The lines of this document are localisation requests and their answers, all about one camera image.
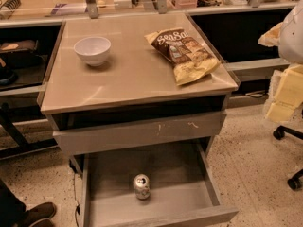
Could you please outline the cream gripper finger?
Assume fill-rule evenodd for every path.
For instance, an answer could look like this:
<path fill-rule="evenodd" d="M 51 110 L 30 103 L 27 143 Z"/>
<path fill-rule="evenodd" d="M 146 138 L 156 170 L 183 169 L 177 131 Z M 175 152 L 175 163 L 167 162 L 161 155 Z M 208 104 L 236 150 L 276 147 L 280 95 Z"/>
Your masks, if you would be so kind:
<path fill-rule="evenodd" d="M 273 122 L 288 121 L 303 103 L 303 65 L 291 64 L 279 74 L 279 81 L 265 117 Z"/>

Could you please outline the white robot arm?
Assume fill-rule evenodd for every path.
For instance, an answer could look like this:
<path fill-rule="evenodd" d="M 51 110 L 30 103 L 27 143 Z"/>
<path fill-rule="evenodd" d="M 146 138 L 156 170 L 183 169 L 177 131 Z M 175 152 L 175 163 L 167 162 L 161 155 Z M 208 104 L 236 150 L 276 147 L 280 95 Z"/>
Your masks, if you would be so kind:
<path fill-rule="evenodd" d="M 266 118 L 274 122 L 288 121 L 303 103 L 303 0 L 284 20 L 264 33 L 258 43 L 277 46 L 279 57 L 290 66 L 280 76 Z"/>

